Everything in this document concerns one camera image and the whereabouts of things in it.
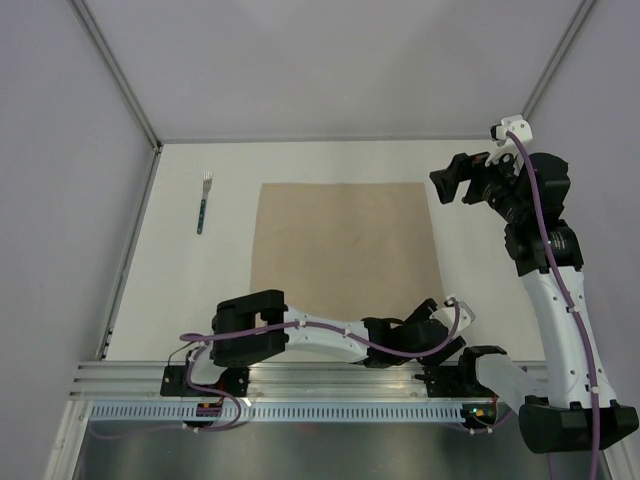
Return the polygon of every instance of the cardboard sheet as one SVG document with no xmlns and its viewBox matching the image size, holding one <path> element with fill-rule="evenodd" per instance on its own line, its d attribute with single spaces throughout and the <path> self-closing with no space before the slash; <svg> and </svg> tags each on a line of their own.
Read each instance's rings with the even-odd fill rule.
<svg viewBox="0 0 640 480">
<path fill-rule="evenodd" d="M 404 320 L 443 301 L 424 183 L 265 184 L 251 290 L 333 320 Z"/>
</svg>

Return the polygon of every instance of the white wall panel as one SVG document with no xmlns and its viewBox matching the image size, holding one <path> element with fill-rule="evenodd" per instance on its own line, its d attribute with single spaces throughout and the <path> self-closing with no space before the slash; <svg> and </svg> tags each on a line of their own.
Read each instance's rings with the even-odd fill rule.
<svg viewBox="0 0 640 480">
<path fill-rule="evenodd" d="M 0 477 L 42 477 L 151 161 L 64 1 L 0 14 Z"/>
<path fill-rule="evenodd" d="M 600 2 L 533 117 L 535 150 L 569 162 L 567 211 L 587 304 L 621 403 L 640 407 L 640 3 Z M 638 434 L 633 437 L 640 454 Z"/>
<path fill-rule="evenodd" d="M 159 136 L 486 135 L 578 0 L 88 0 Z"/>
</svg>

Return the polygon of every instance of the black bracket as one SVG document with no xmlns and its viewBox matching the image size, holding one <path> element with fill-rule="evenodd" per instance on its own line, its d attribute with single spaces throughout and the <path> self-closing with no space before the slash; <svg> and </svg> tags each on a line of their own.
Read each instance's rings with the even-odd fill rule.
<svg viewBox="0 0 640 480">
<path fill-rule="evenodd" d="M 440 203 L 453 202 L 460 182 L 471 180 L 478 172 L 482 172 L 487 158 L 489 152 L 475 155 L 459 153 L 453 157 L 447 168 L 431 172 L 429 178 L 436 187 Z"/>
<path fill-rule="evenodd" d="M 388 318 L 365 318 L 364 326 L 369 332 L 369 340 L 393 350 L 422 352 L 441 344 L 449 330 L 431 315 L 438 309 L 432 298 L 428 298 L 409 317 L 401 322 Z M 398 326 L 391 328 L 392 323 Z M 422 365 L 439 365 L 466 345 L 462 337 L 457 337 L 435 355 L 419 358 Z M 408 358 L 380 352 L 374 348 L 367 350 L 368 357 L 362 364 L 367 368 L 387 368 L 402 365 Z"/>
<path fill-rule="evenodd" d="M 424 374 L 415 378 L 424 382 L 429 398 L 492 398 L 494 393 L 476 377 L 476 360 L 490 354 L 506 355 L 506 352 L 493 345 L 468 347 L 458 359 L 458 365 L 428 365 Z"/>
<path fill-rule="evenodd" d="M 287 310 L 284 293 L 280 290 L 265 290 L 234 298 L 218 304 L 214 330 L 217 334 L 250 330 L 256 326 L 256 315 L 260 315 L 268 325 L 281 324 Z M 282 330 L 220 340 L 213 344 L 210 358 L 221 367 L 246 367 L 284 352 L 288 340 Z"/>
<path fill-rule="evenodd" d="M 214 397 L 218 395 L 194 390 L 187 384 L 188 363 L 185 365 L 167 365 L 162 375 L 160 386 L 161 397 Z M 249 386 L 248 368 L 228 368 L 214 385 L 203 387 L 216 388 L 227 392 L 234 397 L 246 397 Z"/>
<path fill-rule="evenodd" d="M 592 411 L 549 406 L 546 399 L 528 396 L 518 412 L 520 433 L 533 453 L 576 452 L 591 449 Z M 612 402 L 600 408 L 600 449 L 609 448 L 638 429 L 633 407 Z"/>
</svg>

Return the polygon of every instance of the metal floor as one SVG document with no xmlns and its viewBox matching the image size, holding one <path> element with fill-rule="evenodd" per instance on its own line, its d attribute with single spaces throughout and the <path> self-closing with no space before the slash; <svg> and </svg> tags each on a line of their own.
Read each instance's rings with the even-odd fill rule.
<svg viewBox="0 0 640 480">
<path fill-rule="evenodd" d="M 102 434 L 157 422 L 99 422 Z M 556 454 L 558 478 L 588 478 L 588 454 Z M 540 480 L 544 455 L 525 447 L 517 421 L 470 437 L 442 425 L 248 423 L 228 432 L 181 430 L 121 440 L 85 437 L 74 480 Z M 602 480 L 608 475 L 601 474 Z"/>
</svg>

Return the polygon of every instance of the fork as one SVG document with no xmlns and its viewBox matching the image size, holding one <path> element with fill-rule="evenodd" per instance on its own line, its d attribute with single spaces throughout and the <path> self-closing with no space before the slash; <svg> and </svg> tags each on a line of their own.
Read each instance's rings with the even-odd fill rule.
<svg viewBox="0 0 640 480">
<path fill-rule="evenodd" d="M 202 180 L 202 200 L 200 200 L 200 215 L 198 216 L 198 235 L 202 234 L 202 227 L 204 227 L 204 212 L 207 209 L 207 197 L 211 190 L 211 181 L 213 174 L 211 172 L 204 172 L 204 180 Z"/>
</svg>

